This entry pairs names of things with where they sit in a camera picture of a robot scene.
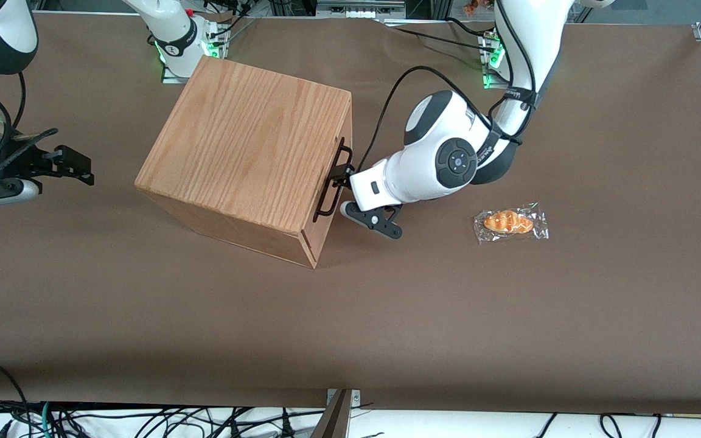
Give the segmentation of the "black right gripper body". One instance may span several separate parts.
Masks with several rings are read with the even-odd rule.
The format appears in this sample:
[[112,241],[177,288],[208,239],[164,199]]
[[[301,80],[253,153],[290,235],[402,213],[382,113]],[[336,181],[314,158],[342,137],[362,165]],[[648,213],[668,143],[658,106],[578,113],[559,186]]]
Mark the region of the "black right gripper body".
[[0,148],[0,175],[8,172],[8,168],[25,155],[30,148],[36,147],[39,141],[52,135],[52,128],[32,135],[17,132],[16,135],[8,139]]

